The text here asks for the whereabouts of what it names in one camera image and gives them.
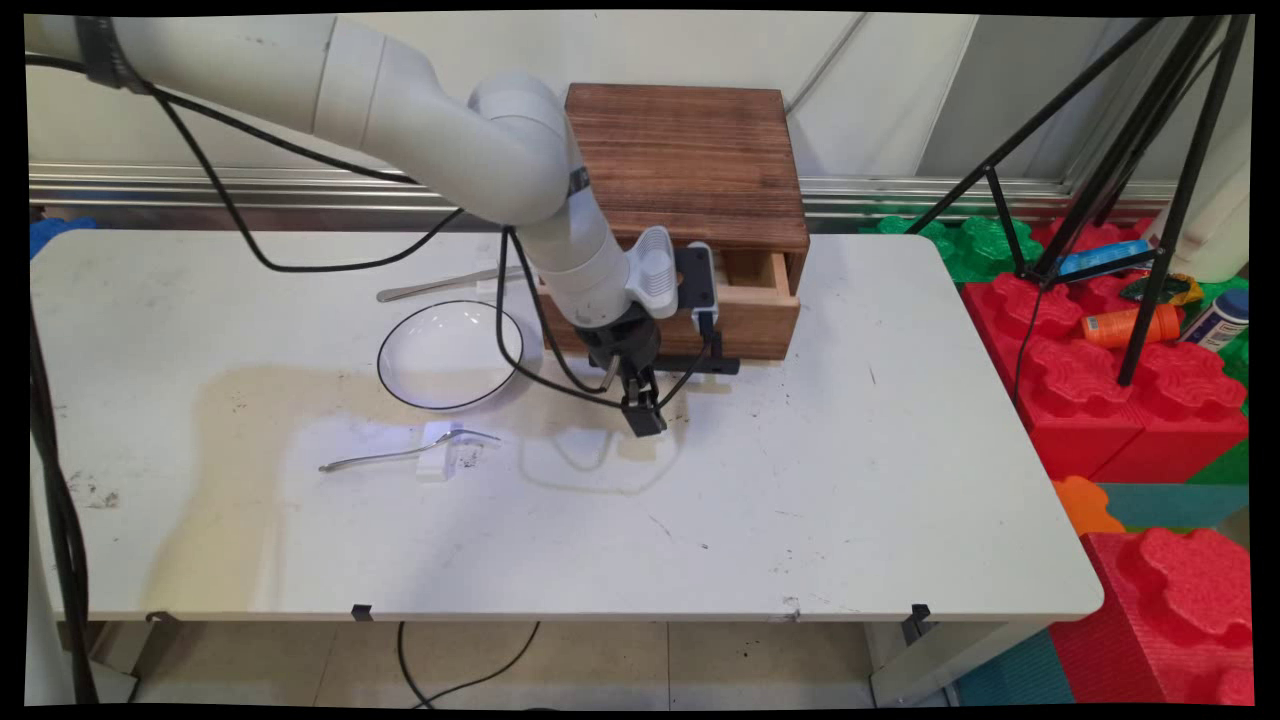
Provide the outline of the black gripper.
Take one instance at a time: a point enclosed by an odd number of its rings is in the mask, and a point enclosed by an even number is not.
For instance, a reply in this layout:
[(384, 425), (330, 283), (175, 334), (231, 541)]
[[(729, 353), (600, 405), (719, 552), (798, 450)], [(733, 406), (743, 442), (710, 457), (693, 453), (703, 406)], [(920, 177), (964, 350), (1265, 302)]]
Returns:
[(664, 433), (667, 421), (654, 372), (660, 331), (650, 313), (640, 304), (630, 304), (613, 322), (584, 328), (582, 342), (591, 363), (605, 370), (604, 388), (621, 382), (621, 410), (631, 432), (637, 438)]

